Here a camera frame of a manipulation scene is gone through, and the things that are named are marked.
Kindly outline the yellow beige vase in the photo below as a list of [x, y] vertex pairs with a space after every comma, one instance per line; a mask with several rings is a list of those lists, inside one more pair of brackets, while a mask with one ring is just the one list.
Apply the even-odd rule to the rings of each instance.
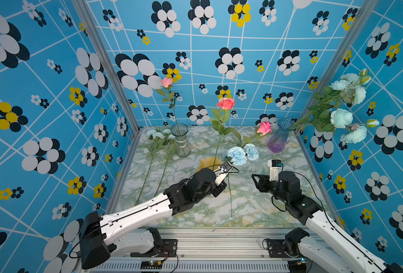
[[199, 166], [196, 169], [196, 174], [216, 174], [216, 171], [222, 164], [223, 162], [216, 157], [200, 159]]

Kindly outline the blue carnation stem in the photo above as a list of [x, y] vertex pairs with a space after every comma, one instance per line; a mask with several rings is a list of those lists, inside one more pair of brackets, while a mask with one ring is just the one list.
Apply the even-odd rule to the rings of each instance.
[[259, 152], [254, 144], [247, 143], [243, 149], [247, 155], [248, 160], [254, 161], [259, 158]]
[[242, 166], [247, 162], [247, 154], [241, 147], [232, 147], [228, 150], [225, 157], [232, 165]]

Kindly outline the clear ribbed glass vase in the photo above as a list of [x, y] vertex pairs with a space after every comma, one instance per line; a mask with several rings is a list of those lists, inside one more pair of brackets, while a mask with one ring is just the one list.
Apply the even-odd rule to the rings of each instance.
[[185, 124], [176, 124], [171, 128], [174, 136], [174, 151], [180, 158], [185, 158], [191, 154], [191, 144], [188, 141], [187, 133], [189, 129]]

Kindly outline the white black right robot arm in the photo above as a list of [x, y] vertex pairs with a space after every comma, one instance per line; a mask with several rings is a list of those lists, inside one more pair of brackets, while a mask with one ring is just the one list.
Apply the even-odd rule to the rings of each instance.
[[275, 177], [252, 175], [256, 188], [284, 203], [284, 211], [319, 236], [330, 248], [318, 243], [309, 232], [296, 228], [285, 236], [286, 253], [306, 257], [329, 273], [402, 273], [397, 263], [389, 264], [368, 251], [339, 227], [314, 199], [304, 195], [296, 172], [281, 171]]

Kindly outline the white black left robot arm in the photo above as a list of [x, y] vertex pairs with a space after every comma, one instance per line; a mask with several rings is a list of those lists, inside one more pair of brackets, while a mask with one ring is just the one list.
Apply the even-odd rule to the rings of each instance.
[[80, 228], [77, 244], [82, 269], [99, 266], [121, 251], [122, 245], [117, 241], [126, 234], [192, 209], [209, 195], [218, 197], [227, 187], [224, 179], [231, 168], [226, 163], [209, 166], [133, 208], [103, 216], [97, 212], [88, 214]]

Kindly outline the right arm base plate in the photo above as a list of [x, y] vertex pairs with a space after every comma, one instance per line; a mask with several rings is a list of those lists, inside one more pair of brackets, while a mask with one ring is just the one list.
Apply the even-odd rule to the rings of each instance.
[[285, 240], [264, 239], [264, 249], [268, 251], [270, 258], [298, 258], [299, 251], [292, 243]]

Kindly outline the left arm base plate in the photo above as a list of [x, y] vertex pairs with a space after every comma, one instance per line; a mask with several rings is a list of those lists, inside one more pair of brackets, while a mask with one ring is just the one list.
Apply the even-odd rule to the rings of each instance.
[[160, 246], [154, 246], [146, 253], [131, 253], [130, 256], [134, 258], [146, 258], [146, 257], [162, 257], [162, 258], [175, 258], [176, 251], [178, 249], [177, 239], [164, 239]]

